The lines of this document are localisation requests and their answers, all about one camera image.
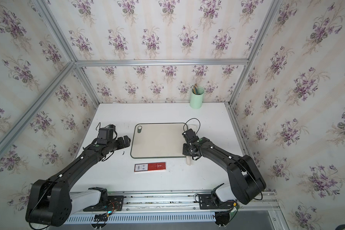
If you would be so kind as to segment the white ceramic knife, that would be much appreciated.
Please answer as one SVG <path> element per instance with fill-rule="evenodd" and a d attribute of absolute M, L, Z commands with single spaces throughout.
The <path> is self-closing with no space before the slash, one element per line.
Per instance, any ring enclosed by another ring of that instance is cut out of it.
<path fill-rule="evenodd" d="M 186 130 L 188 130 L 188 129 L 192 129 L 196 133 L 197 130 L 198 130 L 198 126 L 194 125 L 194 124 L 187 124 L 186 125 Z M 192 157 L 191 156 L 186 156 L 186 163 L 187 163 L 188 166 L 191 165 L 191 162 L 192 162 Z"/>

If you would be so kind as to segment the beige green-rimmed cutting board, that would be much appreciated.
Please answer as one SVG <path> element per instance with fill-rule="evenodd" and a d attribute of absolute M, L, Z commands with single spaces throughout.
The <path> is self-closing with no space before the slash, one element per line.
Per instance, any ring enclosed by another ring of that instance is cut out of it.
<path fill-rule="evenodd" d="M 140 123 L 135 126 L 133 159 L 184 158 L 183 123 Z"/>

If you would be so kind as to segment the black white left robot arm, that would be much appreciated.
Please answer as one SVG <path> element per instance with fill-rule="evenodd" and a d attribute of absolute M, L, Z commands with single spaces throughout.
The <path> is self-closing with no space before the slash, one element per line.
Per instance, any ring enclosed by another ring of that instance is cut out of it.
<path fill-rule="evenodd" d="M 25 220 L 48 226 L 61 226 L 71 215 L 70 190 L 75 183 L 110 152 L 128 148 L 128 136 L 116 140 L 94 139 L 72 163 L 47 180 L 33 183 Z"/>

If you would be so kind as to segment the red rectangular box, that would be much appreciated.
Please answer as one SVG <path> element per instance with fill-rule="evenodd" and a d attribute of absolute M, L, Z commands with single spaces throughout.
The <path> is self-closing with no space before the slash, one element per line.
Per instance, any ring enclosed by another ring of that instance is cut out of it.
<path fill-rule="evenodd" d="M 134 172 L 153 172 L 166 170 L 166 162 L 135 164 Z"/>

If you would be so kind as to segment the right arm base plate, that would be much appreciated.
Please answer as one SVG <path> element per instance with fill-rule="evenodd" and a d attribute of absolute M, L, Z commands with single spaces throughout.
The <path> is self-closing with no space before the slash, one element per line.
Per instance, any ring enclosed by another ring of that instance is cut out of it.
<path fill-rule="evenodd" d="M 235 200 L 221 201 L 213 194 L 196 194 L 195 201 L 201 210 L 208 209 L 231 209 L 236 206 Z"/>

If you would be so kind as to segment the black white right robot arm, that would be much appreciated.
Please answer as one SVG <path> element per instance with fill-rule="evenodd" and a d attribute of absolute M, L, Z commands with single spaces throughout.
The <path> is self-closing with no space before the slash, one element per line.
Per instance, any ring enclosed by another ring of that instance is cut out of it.
<path fill-rule="evenodd" d="M 193 160 L 207 158 L 223 168 L 229 178 L 235 198 L 244 205 L 266 189 L 266 183 L 255 161 L 248 155 L 238 156 L 216 146 L 207 138 L 184 137 L 183 155 Z"/>

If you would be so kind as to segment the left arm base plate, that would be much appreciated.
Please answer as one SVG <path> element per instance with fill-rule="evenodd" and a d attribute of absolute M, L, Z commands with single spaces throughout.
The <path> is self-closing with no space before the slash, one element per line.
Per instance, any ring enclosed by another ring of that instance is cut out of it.
<path fill-rule="evenodd" d="M 98 204 L 83 209 L 83 212 L 121 211 L 123 207 L 123 201 L 124 196 L 122 195 L 108 196 L 108 198 L 101 198 Z"/>

